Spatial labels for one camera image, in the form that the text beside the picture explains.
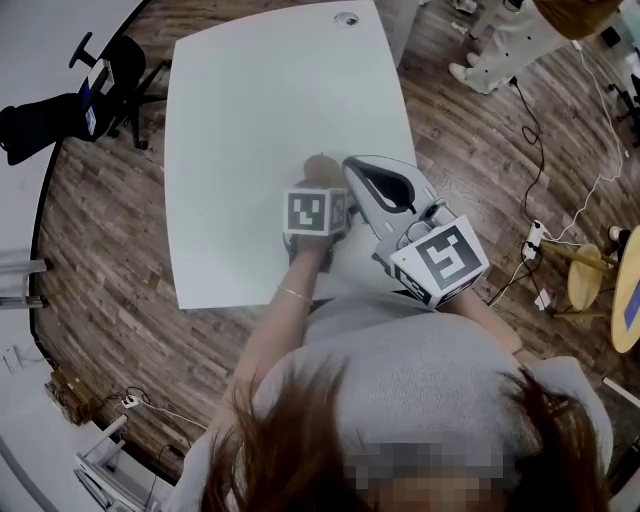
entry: white cube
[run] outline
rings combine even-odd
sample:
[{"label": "white cube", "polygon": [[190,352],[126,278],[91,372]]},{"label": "white cube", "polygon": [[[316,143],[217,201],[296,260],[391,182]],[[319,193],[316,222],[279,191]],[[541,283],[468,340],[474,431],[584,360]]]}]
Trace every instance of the white cube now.
[{"label": "white cube", "polygon": [[284,192],[284,233],[329,236],[344,231],[346,225],[346,189],[292,188]]},{"label": "white cube", "polygon": [[391,255],[391,275],[435,308],[471,286],[489,260],[465,215]]}]

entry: black chair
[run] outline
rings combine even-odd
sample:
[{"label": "black chair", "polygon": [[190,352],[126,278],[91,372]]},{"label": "black chair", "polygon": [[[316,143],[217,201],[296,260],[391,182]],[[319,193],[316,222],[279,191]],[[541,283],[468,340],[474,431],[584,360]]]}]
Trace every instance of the black chair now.
[{"label": "black chair", "polygon": [[640,104],[640,78],[632,74],[631,82],[633,83],[633,88],[636,90],[636,96],[633,97],[633,100],[631,99],[631,95],[627,91],[621,91],[616,84],[609,84],[609,90],[615,90],[618,93],[620,99],[627,107],[627,113],[621,116],[617,116],[616,121],[621,122],[629,116],[631,116],[631,118],[633,119],[631,131],[636,136],[636,140],[633,141],[633,147],[637,148],[638,146],[640,146],[640,107],[638,106]]},{"label": "black chair", "polygon": [[[91,38],[87,33],[76,48],[69,67],[80,60],[92,68],[96,59],[85,51]],[[9,165],[16,165],[54,142],[66,137],[95,141],[105,132],[118,136],[118,128],[131,123],[133,144],[146,149],[148,143],[140,140],[139,110],[145,103],[164,101],[165,97],[146,94],[147,89],[163,67],[171,61],[162,61],[142,82],[146,59],[142,48],[127,36],[115,38],[105,48],[101,58],[109,61],[113,86],[107,94],[100,89],[107,73],[103,72],[89,88],[88,80],[76,94],[62,94],[54,98],[19,107],[7,107],[0,112],[0,147],[7,152]],[[95,128],[89,133],[87,118],[92,110]]]}]

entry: person's leg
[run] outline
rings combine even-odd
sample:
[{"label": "person's leg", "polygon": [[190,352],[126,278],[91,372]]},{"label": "person's leg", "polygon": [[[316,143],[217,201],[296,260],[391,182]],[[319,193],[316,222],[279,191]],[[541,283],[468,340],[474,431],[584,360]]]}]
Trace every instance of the person's leg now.
[{"label": "person's leg", "polygon": [[531,0],[501,25],[473,68],[451,64],[451,74],[473,90],[488,94],[534,60],[569,42],[540,14]]}]

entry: white wall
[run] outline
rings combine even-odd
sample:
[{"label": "white wall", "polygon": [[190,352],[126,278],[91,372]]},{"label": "white wall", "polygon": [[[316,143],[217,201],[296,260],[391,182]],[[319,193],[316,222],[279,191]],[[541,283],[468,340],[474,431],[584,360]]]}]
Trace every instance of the white wall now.
[{"label": "white wall", "polygon": [[[87,73],[68,62],[83,35],[93,37],[87,50],[98,54],[140,0],[0,0],[0,109],[39,101],[79,89]],[[22,164],[9,167],[0,150],[0,262],[28,259],[35,213],[53,146]],[[0,295],[16,291],[16,282],[0,281]],[[0,354],[13,347],[38,359],[26,311],[0,312]],[[50,369],[26,362],[12,371],[0,359],[0,440],[17,463],[60,512],[96,510],[72,473],[73,457],[99,434],[94,425],[68,424],[47,399],[43,385]],[[0,456],[0,510],[40,510]],[[148,488],[152,475],[130,458],[120,457]]]}]

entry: white cable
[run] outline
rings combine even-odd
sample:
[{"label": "white cable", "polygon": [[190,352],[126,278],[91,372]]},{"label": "white cable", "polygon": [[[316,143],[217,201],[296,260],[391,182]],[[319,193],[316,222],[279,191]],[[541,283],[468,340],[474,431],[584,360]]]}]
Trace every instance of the white cable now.
[{"label": "white cable", "polygon": [[180,418],[181,420],[187,421],[189,423],[193,423],[194,425],[199,426],[200,428],[207,430],[207,427],[205,427],[202,423],[198,423],[197,421],[193,421],[190,420],[189,418],[185,418],[184,416],[180,416],[179,414],[176,414],[175,412],[171,412],[171,411],[167,411],[166,409],[162,409],[161,407],[156,407],[155,405],[151,405],[148,404],[147,402],[145,402],[142,398],[140,398],[139,396],[136,395],[129,395],[129,397],[132,398],[137,398],[138,400],[140,400],[140,403],[142,405],[146,405],[147,407],[151,408],[151,409],[155,409],[156,411],[160,411],[163,412],[165,414],[168,414],[169,416],[175,416],[176,418]]},{"label": "white cable", "polygon": [[575,247],[582,247],[583,244],[574,244],[573,242],[561,242],[560,240],[552,240],[551,238],[542,237],[542,240],[545,242],[552,242],[554,244],[562,244],[562,245],[574,245]]},{"label": "white cable", "polygon": [[516,269],[513,271],[513,274],[511,275],[511,279],[505,285],[504,290],[502,290],[502,293],[498,296],[498,298],[496,300],[494,300],[491,304],[489,304],[490,308],[495,306],[498,303],[498,301],[502,298],[502,296],[506,293],[506,291],[509,289],[509,286],[511,285],[511,283],[513,283],[513,280],[516,278],[516,274],[518,273],[518,270],[520,270],[522,268],[522,265],[524,265],[524,261],[522,263],[520,263],[520,265],[518,265],[516,267]]},{"label": "white cable", "polygon": [[618,167],[618,172],[614,176],[612,176],[611,178],[605,178],[601,174],[598,174],[598,177],[596,178],[596,182],[593,184],[593,187],[591,188],[591,190],[587,194],[586,199],[584,200],[584,206],[582,208],[580,208],[576,212],[576,214],[573,216],[573,220],[571,221],[571,224],[569,224],[566,228],[564,228],[562,230],[562,233],[560,233],[560,235],[558,237],[552,238],[552,239],[547,239],[547,241],[549,241],[549,242],[558,242],[558,240],[560,240],[564,236],[564,234],[567,232],[567,230],[575,225],[576,219],[578,218],[578,215],[580,215],[584,210],[586,210],[587,203],[589,202],[589,198],[595,192],[596,187],[598,186],[598,182],[600,180],[604,180],[604,181],[608,181],[609,183],[611,183],[612,181],[618,179],[620,177],[621,173],[622,173],[622,164],[624,162],[622,160],[622,152],[620,151],[620,139],[618,139],[618,136],[616,135],[616,132],[613,129],[613,123],[611,122],[611,117],[609,116],[609,112],[607,111],[607,106],[605,105],[604,97],[602,96],[602,92],[600,92],[600,86],[598,85],[598,81],[596,80],[596,77],[593,74],[593,72],[591,71],[591,69],[589,69],[589,67],[587,66],[587,63],[584,61],[584,54],[582,53],[582,49],[580,48],[580,46],[578,45],[578,46],[575,46],[575,47],[578,50],[578,53],[580,53],[580,59],[582,60],[582,65],[584,66],[584,69],[586,69],[587,72],[591,75],[591,78],[593,79],[593,83],[596,85],[596,90],[598,91],[598,95],[600,96],[600,102],[602,103],[602,108],[604,110],[604,114],[605,114],[605,116],[607,116],[607,121],[609,121],[609,128],[611,129],[611,134],[613,135],[613,138],[616,141],[616,148],[618,150],[618,157],[620,158],[620,166]]}]

